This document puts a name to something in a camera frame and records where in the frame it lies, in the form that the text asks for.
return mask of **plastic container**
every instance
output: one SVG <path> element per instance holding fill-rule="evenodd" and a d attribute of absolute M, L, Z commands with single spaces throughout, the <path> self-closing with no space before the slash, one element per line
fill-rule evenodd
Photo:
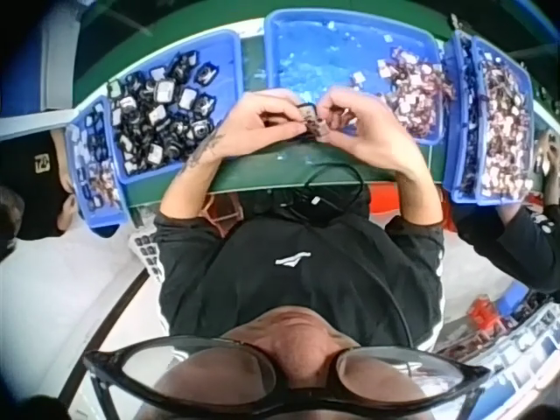
<path fill-rule="evenodd" d="M 118 196 L 121 203 L 120 206 L 111 206 L 109 203 L 105 203 L 102 207 L 95 209 L 94 211 L 91 211 L 89 209 L 88 199 L 84 195 L 82 186 L 88 185 L 91 192 L 93 192 L 94 189 L 89 183 L 89 175 L 86 176 L 85 181 L 80 181 L 80 178 L 78 177 L 78 170 L 80 168 L 83 168 L 88 174 L 90 169 L 99 169 L 101 167 L 101 164 L 96 162 L 93 156 L 91 156 L 90 159 L 86 161 L 84 155 L 87 155 L 87 153 L 84 153 L 83 151 L 87 149 L 88 146 L 86 144 L 83 144 L 81 137 L 78 143 L 74 143 L 71 139 L 69 129 L 66 129 L 65 133 L 68 170 L 70 171 L 73 181 L 73 187 L 76 191 L 78 206 L 83 214 L 84 220 L 91 228 L 102 228 L 105 226 L 120 225 L 126 222 L 130 217 L 129 210 L 126 204 L 126 197 L 124 195 L 122 186 L 118 181 L 118 177 L 116 176 L 115 162 L 112 155 L 113 151 L 109 147 L 109 144 L 111 143 L 111 141 L 109 140 L 109 136 L 111 136 L 112 133 L 109 118 L 111 112 L 109 100 L 105 96 L 101 96 L 100 98 L 96 99 L 88 108 L 81 111 L 80 114 L 71 122 L 71 124 L 76 126 L 80 130 L 80 133 L 85 130 L 89 135 L 93 134 L 95 132 L 95 126 L 86 127 L 86 117 L 94 110 L 94 108 L 98 104 L 101 104 L 103 106 L 103 118 L 100 124 L 102 124 L 102 128 L 105 131 L 105 144 L 107 145 L 108 150 L 108 158 L 103 162 L 107 162 L 105 165 L 108 165 L 110 170 L 113 171 L 113 179 L 115 181 L 115 188 L 118 191 Z"/>
<path fill-rule="evenodd" d="M 214 125 L 217 125 L 225 118 L 229 110 L 243 94 L 242 46 L 239 35 L 236 32 L 230 30 L 216 31 L 209 35 L 189 39 L 148 59 L 132 69 L 128 74 L 141 71 L 146 76 L 146 79 L 148 79 L 150 77 L 150 70 L 159 67 L 165 67 L 167 70 L 172 65 L 175 57 L 188 53 L 191 50 L 199 52 L 199 64 L 196 69 L 208 61 L 220 68 L 216 78 L 207 87 L 201 87 L 199 84 L 194 83 L 193 75 L 187 83 L 188 86 L 196 88 L 199 94 L 206 93 L 217 98 L 216 106 L 211 116 Z M 119 80 L 124 82 L 128 74 L 125 74 Z M 110 143 L 115 155 L 117 175 L 124 184 L 156 177 L 162 173 L 177 171 L 183 166 L 182 162 L 177 162 L 156 170 L 129 176 L 124 170 L 123 153 L 117 147 L 114 136 L 112 138 L 113 141 Z"/>
<path fill-rule="evenodd" d="M 474 203 L 475 198 L 466 197 L 461 191 L 465 172 L 466 139 L 468 133 L 469 105 L 468 87 L 464 77 L 465 61 L 461 37 L 462 31 L 455 31 L 444 45 L 444 70 L 453 84 L 455 100 L 450 101 L 447 131 L 447 151 L 445 158 L 444 189 L 455 203 Z"/>
<path fill-rule="evenodd" d="M 269 88 L 289 88 L 307 102 L 317 102 L 330 86 L 349 86 L 362 72 L 363 90 L 387 94 L 390 82 L 379 75 L 378 60 L 389 61 L 402 47 L 431 64 L 439 64 L 436 40 L 427 32 L 395 20 L 329 9 L 285 9 L 264 21 Z M 442 95 L 437 120 L 420 144 L 437 144 L 444 135 Z"/>
<path fill-rule="evenodd" d="M 535 118 L 533 116 L 533 85 L 531 83 L 531 78 L 527 70 L 513 61 L 505 52 L 496 48 L 492 44 L 488 43 L 482 38 L 479 37 L 472 37 L 472 58 L 474 59 L 474 64 L 476 66 L 476 75 L 477 75 L 477 85 L 478 85 L 478 94 L 479 96 L 487 97 L 487 86 L 484 82 L 484 74 L 482 73 L 482 61 L 485 60 L 484 54 L 490 53 L 492 54 L 493 59 L 496 57 L 500 57 L 502 62 L 512 71 L 514 76 L 517 78 L 519 83 L 519 89 L 523 95 L 525 95 L 525 109 L 530 116 L 530 123 L 527 131 L 526 137 L 523 139 L 523 142 L 527 144 L 527 154 L 525 155 L 525 167 L 527 168 L 527 174 L 531 172 L 531 164 L 533 162 L 533 133 L 534 133 L 534 125 L 535 125 Z M 486 155 L 487 155 L 487 130 L 488 130 L 488 110 L 487 110 L 487 103 L 485 101 L 479 101 L 479 174 L 478 179 L 480 180 L 482 175 L 484 174 L 484 167 L 486 162 Z M 481 183 L 479 182 L 475 191 L 475 195 L 477 198 L 477 204 L 479 206 L 500 206 L 504 204 L 516 203 L 520 202 L 522 199 L 506 199 L 502 197 L 486 197 L 481 193 L 482 187 Z"/>

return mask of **black glasses frame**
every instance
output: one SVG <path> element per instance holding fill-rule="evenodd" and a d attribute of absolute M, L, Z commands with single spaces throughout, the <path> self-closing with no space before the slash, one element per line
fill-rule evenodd
<path fill-rule="evenodd" d="M 275 387 L 265 397 L 251 403 L 240 405 L 206 404 L 160 395 L 152 388 L 130 378 L 123 372 L 124 364 L 133 354 L 154 347 L 174 347 L 173 344 L 177 344 L 178 340 L 192 340 L 194 346 L 222 344 L 230 347 L 244 347 L 270 363 L 276 375 Z M 437 354 L 418 351 L 454 366 L 463 375 L 464 380 L 441 395 L 422 400 L 414 402 L 377 402 L 356 395 L 346 388 L 339 378 L 337 360 L 342 354 L 355 348 L 344 349 L 331 358 L 324 388 L 289 388 L 283 370 L 266 353 L 255 346 L 231 339 L 201 339 L 188 335 L 163 337 L 136 343 L 109 353 L 90 351 L 84 355 L 83 361 L 90 372 L 95 394 L 107 420 L 120 420 L 109 393 L 109 387 L 111 386 L 117 386 L 144 403 L 180 417 L 260 419 L 305 410 L 334 410 L 368 418 L 400 418 L 431 410 L 438 405 L 466 396 L 458 418 L 467 419 L 481 395 L 480 385 L 491 374 L 491 371 L 486 367 L 464 365 Z M 410 350 L 407 347 L 398 346 L 391 346 L 390 348 Z"/>

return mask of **white logo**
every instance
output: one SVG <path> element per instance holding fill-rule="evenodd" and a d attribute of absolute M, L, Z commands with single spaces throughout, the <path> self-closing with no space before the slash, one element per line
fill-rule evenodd
<path fill-rule="evenodd" d="M 298 265 L 299 260 L 301 260 L 304 256 L 312 256 L 311 252 L 298 252 L 294 256 L 289 256 L 288 258 L 283 258 L 282 260 L 274 261 L 276 265 L 285 265 L 286 267 L 295 267 Z"/>

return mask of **eyeglasses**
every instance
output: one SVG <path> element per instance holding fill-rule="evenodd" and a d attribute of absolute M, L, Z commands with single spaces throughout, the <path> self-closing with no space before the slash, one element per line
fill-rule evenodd
<path fill-rule="evenodd" d="M 228 339 L 164 337 L 84 356 L 108 420 L 120 418 L 112 386 L 143 402 L 150 415 L 135 417 L 142 420 L 257 419 L 303 410 L 402 418 L 457 401 L 454 418 L 466 418 L 490 375 L 485 367 L 397 346 L 346 349 L 329 361 L 324 387 L 290 388 L 266 353 Z"/>

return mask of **coworker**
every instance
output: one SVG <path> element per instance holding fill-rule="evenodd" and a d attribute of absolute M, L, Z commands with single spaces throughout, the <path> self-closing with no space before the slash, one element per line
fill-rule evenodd
<path fill-rule="evenodd" d="M 0 261 L 16 238 L 62 235 L 76 211 L 61 129 L 0 142 Z"/>
<path fill-rule="evenodd" d="M 477 254 L 529 288 L 554 294 L 560 290 L 560 154 L 549 131 L 541 134 L 538 143 L 550 161 L 542 213 L 522 203 L 496 207 L 451 204 L 451 217 L 459 237 Z"/>

